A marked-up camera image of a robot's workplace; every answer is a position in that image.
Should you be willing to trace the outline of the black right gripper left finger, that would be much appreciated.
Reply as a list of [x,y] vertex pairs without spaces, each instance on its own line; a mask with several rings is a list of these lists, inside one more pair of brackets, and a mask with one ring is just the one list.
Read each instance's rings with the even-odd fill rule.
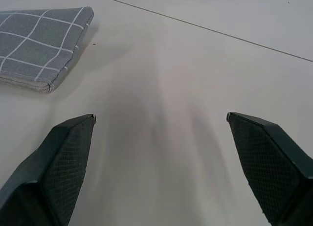
[[84,182],[96,116],[54,126],[0,189],[2,226],[67,226]]

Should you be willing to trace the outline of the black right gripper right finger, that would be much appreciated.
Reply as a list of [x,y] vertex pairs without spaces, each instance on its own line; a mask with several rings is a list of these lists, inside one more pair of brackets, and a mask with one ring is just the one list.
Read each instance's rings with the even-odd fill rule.
[[313,159],[277,124],[229,112],[240,163],[272,226],[313,224]]

